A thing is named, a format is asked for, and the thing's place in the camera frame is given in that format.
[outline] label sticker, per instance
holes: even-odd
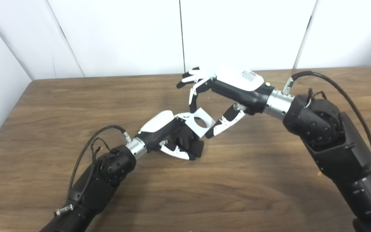
[[[240,73],[240,76],[242,76],[244,79],[250,81],[250,82],[253,82],[257,75],[254,73],[254,72],[251,72],[251,71],[246,71],[244,70],[243,72]]]

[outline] robot finger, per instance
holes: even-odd
[[[178,147],[174,143],[164,140],[161,143],[160,151],[164,152],[167,155],[170,155],[172,157],[177,157],[180,159],[185,160],[195,160],[196,156],[190,152],[187,152],[186,150]]]
[[[240,119],[246,115],[244,110],[246,109],[245,106],[234,103],[219,119],[215,125],[210,128],[205,136],[206,138],[212,138],[221,132],[225,131],[227,128],[231,127],[235,123],[237,123]]]

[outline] robotic hand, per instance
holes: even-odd
[[[200,157],[204,142],[199,138],[208,129],[197,125],[194,117],[203,119],[208,128],[215,123],[202,109],[195,113],[180,113],[175,116],[167,110],[149,120],[133,140],[124,129],[116,125],[99,130],[88,141],[78,158],[64,206],[54,212],[55,217],[41,232],[84,232],[92,219],[105,209],[120,183],[134,170],[137,160],[144,154],[160,150],[185,160]],[[100,149],[94,152],[93,145],[96,140],[102,139],[95,137],[109,128],[119,129],[128,143],[112,149],[104,143],[109,152],[96,158]],[[166,139],[170,135],[175,135],[175,142]],[[93,151],[91,167],[88,167],[72,186],[78,163],[90,144]]]
[[[181,88],[196,83],[190,92],[190,111],[197,95],[211,89],[237,103],[217,121],[206,137],[211,138],[234,125],[245,114],[267,113],[282,120],[284,127],[299,136],[321,172],[337,186],[357,219],[357,232],[371,232],[371,151],[346,113],[327,100],[324,92],[290,95],[296,79],[314,75],[333,85],[350,103],[362,122],[371,144],[370,131],[349,96],[330,78],[316,72],[292,75],[283,91],[275,89],[254,72],[222,66],[197,67],[185,73]],[[316,99],[321,94],[323,99]]]
[[[254,115],[263,112],[267,99],[274,90],[274,87],[270,86],[269,83],[264,83],[260,75],[250,70],[236,69],[230,66],[219,66],[210,69],[205,67],[194,68],[183,75],[183,79],[177,84],[177,88],[182,88],[190,83],[196,83],[190,90],[188,101],[190,112],[197,109],[198,94],[209,89],[237,101],[207,131],[207,138],[212,138],[231,127],[246,113]]]

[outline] wooden table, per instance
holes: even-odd
[[[371,128],[371,67],[315,69],[337,81]],[[281,89],[292,70],[257,72]],[[181,75],[38,80],[0,129],[0,232],[39,231],[63,204],[75,160],[99,128],[118,124],[133,136],[162,110],[188,111]],[[293,94],[324,90],[362,126],[346,101],[318,78]],[[233,101],[209,91],[199,106],[215,120]],[[122,144],[110,131],[109,144]],[[84,157],[81,172],[90,163]],[[246,116],[205,139],[201,159],[143,156],[88,231],[353,231],[353,215],[298,137],[268,115]]]

